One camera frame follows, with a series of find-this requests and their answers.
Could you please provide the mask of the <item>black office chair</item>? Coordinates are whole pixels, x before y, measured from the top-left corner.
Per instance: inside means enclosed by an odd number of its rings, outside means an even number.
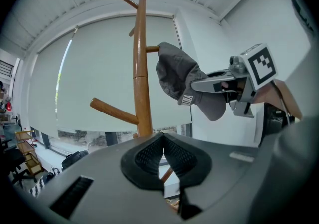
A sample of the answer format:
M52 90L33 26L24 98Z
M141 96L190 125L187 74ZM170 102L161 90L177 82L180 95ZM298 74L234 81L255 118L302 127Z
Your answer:
M18 149L5 150L3 157L6 174L9 175L12 173L13 175L12 184L19 183L23 189L22 180L33 180L37 182L36 177L31 175L28 169L24 169L20 173L18 172L18 169L21 169L21 165L26 161L25 156Z

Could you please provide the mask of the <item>black white striped blanket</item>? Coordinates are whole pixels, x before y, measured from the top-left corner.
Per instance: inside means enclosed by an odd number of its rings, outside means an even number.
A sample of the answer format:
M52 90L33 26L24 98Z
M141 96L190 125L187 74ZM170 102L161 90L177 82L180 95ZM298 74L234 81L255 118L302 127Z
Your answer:
M61 173L62 173L62 169L52 167L48 173L44 174L38 180L38 182L35 184L34 187L32 187L31 189L28 190L28 192L33 197L38 197L38 195L45 188L47 183L49 183L53 178L55 178L56 176L58 176Z

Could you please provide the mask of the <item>person's right forearm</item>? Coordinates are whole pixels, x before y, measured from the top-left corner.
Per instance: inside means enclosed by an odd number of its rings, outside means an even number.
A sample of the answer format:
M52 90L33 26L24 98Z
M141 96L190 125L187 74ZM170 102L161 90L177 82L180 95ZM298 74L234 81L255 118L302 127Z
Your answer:
M278 79L275 79L274 82L282 94L282 98L286 104L286 110L288 111L288 113L292 115L293 117L301 120L303 116L300 111L300 108L295 98L293 97L291 91L289 90L288 86L286 85L286 83ZM263 103L263 102L269 103L283 110L281 99L276 89L271 83L268 83L262 88L260 88L255 95L255 98L253 101L254 104Z

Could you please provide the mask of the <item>person's right hand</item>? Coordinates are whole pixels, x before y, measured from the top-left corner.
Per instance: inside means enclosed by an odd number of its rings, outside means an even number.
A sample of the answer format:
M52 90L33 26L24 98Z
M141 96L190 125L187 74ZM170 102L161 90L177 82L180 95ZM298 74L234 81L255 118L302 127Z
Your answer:
M221 82L222 94L226 101L230 102L231 100L236 100L238 97L240 97L243 93L245 84L246 80L243 78L240 80L237 79Z

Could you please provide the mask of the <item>brown wooden coat rack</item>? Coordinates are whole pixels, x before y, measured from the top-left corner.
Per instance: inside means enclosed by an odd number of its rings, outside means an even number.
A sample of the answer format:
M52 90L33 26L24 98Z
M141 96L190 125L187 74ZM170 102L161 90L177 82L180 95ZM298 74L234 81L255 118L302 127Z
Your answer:
M133 36L133 88L135 114L132 115L109 105L98 98L93 98L90 107L117 118L121 121L137 126L137 133L133 135L136 139L141 136L152 135L152 118L150 110L147 53L158 52L158 46L147 46L146 44L146 0L135 3L132 0L123 0L137 10L135 27L130 31Z

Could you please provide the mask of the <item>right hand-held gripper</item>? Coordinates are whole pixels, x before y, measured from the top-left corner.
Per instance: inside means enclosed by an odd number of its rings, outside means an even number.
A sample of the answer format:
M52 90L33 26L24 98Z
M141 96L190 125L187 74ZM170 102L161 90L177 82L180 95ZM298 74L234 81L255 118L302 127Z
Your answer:
M229 67L208 74L207 79L191 83L198 92L222 93L221 82L245 79L243 93L229 105L235 116L253 118L250 108L257 91L277 76L277 68L265 43L255 44L240 55L231 56Z

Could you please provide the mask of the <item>wooden shelf trolley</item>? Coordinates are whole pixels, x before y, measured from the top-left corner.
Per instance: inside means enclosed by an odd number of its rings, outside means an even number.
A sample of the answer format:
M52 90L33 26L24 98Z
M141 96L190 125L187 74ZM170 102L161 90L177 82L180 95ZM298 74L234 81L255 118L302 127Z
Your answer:
M34 130L15 132L17 147L25 157L25 164L32 175L43 171L42 165L35 152Z

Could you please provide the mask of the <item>black backpack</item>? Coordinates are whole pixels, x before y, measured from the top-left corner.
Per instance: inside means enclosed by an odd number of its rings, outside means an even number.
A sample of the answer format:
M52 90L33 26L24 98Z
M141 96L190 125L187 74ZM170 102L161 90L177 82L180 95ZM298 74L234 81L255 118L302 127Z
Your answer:
M62 171L65 171L67 168L72 166L74 163L88 155L89 152L87 150L76 151L73 154L67 155L67 157L62 161Z

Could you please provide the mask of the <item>grey baseball cap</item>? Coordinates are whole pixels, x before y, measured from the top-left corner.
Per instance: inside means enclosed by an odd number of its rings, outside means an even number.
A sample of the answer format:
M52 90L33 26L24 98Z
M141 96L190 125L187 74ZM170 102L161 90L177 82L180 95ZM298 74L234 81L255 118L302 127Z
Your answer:
M180 106L196 105L210 120L219 120L226 111L226 100L221 93L195 91L193 81L207 79L198 63L176 46L159 44L156 72L163 91L177 100Z

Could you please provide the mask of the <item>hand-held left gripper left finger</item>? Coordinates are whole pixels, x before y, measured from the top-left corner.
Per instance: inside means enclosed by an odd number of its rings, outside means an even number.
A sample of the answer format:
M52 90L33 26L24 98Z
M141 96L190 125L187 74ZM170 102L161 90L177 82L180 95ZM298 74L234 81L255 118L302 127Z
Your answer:
M158 133L131 140L134 146L121 158L123 175L140 189L164 191L164 183L159 178L159 164L164 154L162 137L163 133Z

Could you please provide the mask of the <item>white roller blind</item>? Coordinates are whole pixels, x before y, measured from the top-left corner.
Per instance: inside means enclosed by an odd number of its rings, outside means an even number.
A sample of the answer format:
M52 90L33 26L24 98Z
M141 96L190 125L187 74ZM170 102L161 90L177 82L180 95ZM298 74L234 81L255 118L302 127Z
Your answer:
M30 80L29 124L49 136L59 131L126 132L136 126L90 106L98 98L134 114L133 16L96 22L43 50Z

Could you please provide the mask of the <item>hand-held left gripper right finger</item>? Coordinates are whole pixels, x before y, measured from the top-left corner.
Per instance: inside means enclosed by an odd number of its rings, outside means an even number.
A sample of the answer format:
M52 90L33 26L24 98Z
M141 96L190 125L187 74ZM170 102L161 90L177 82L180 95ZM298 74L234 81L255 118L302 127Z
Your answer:
M190 203L185 189L200 185L205 180L212 168L211 157L204 150L168 133L164 134L162 145L169 165L179 178L178 214L185 220L189 219L202 209Z

